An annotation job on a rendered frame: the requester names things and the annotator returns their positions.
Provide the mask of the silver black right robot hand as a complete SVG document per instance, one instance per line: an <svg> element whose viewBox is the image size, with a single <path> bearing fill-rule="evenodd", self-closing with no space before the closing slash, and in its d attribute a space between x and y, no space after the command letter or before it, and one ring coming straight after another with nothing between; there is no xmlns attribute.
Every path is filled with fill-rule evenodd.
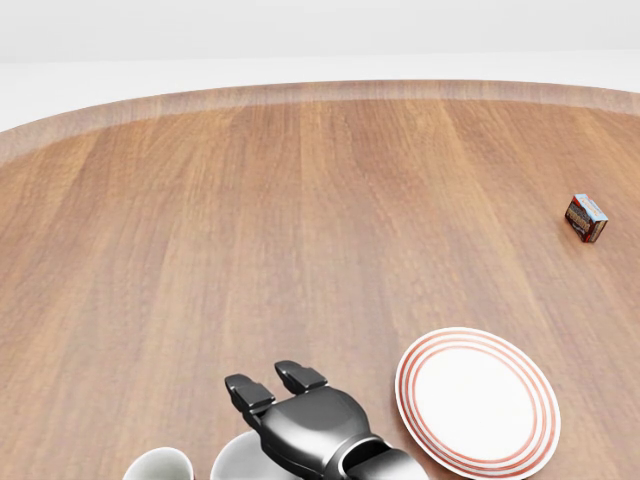
<svg viewBox="0 0 640 480"><path fill-rule="evenodd" d="M225 387L277 465L303 480L347 480L350 469L391 449L372 432L363 407L318 371L291 360L274 368L290 398L278 401L240 373L227 376Z"/></svg>

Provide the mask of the white plate with red rings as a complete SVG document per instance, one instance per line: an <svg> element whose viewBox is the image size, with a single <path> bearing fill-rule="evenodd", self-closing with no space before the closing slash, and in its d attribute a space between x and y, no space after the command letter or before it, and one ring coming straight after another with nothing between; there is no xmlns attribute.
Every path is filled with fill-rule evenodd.
<svg viewBox="0 0 640 480"><path fill-rule="evenodd" d="M422 335L404 351L394 389L415 442L469 480L526 480L558 447L562 421L549 380L492 333L447 327Z"/></svg>

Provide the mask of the small printed food box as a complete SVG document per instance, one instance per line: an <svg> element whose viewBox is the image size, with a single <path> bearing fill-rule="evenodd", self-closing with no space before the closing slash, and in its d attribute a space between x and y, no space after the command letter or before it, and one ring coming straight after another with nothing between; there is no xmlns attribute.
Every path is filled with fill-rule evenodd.
<svg viewBox="0 0 640 480"><path fill-rule="evenodd" d="M608 217L586 194L573 196L565 219L584 243L595 243L608 223Z"/></svg>

